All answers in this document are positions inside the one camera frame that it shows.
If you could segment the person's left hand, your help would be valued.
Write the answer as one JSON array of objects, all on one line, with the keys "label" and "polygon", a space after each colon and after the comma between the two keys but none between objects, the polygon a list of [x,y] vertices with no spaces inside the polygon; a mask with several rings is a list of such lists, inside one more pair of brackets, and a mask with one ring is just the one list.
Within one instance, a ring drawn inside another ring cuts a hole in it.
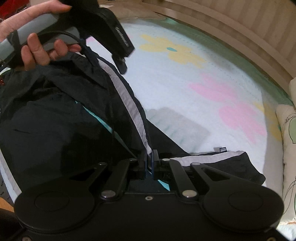
[{"label": "person's left hand", "polygon": [[[28,9],[9,17],[1,23],[1,41],[14,30],[19,29],[26,23],[36,17],[46,13],[66,13],[70,11],[71,6],[61,3],[60,1],[46,1],[29,7]],[[36,33],[31,33],[27,37],[27,44],[22,46],[21,58],[23,64],[16,67],[16,71],[30,71],[37,65],[46,66],[51,61],[56,61],[67,55],[68,52],[79,52],[81,47],[78,44],[67,45],[61,39],[54,42],[54,48],[45,51]]]}]

